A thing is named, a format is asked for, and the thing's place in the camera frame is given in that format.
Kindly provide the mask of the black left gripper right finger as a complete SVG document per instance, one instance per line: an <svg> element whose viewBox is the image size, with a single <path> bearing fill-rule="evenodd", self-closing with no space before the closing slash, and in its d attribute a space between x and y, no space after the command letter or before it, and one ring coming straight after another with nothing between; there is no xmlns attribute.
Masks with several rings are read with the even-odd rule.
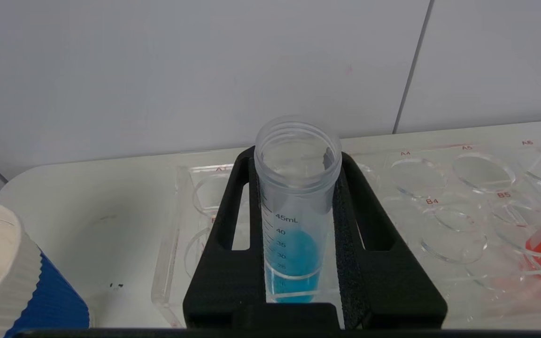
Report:
<svg viewBox="0 0 541 338"><path fill-rule="evenodd" d="M333 191L336 268L346 329L441 329L448 306L352 156Z"/></svg>

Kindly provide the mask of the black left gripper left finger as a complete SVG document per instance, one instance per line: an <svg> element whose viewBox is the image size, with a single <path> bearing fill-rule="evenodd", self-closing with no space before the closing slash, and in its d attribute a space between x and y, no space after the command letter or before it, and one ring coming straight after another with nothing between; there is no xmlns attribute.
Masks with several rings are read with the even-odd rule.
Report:
<svg viewBox="0 0 541 338"><path fill-rule="evenodd" d="M232 248L243 187L249 188L249 248ZM263 223L254 147L234 163L208 241L183 300L189 329L230 327L237 310L266 301Z"/></svg>

